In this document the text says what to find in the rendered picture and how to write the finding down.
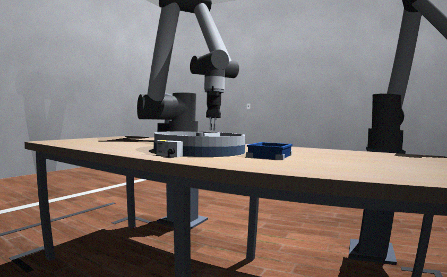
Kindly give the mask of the blue open-top crate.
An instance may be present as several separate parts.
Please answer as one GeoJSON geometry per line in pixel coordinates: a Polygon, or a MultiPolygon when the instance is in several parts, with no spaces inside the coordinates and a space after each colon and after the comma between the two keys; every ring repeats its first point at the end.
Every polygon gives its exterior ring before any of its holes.
{"type": "Polygon", "coordinates": [[[276,154],[290,156],[293,144],[259,142],[248,144],[248,152],[253,153],[253,158],[276,159],[276,154]]]}

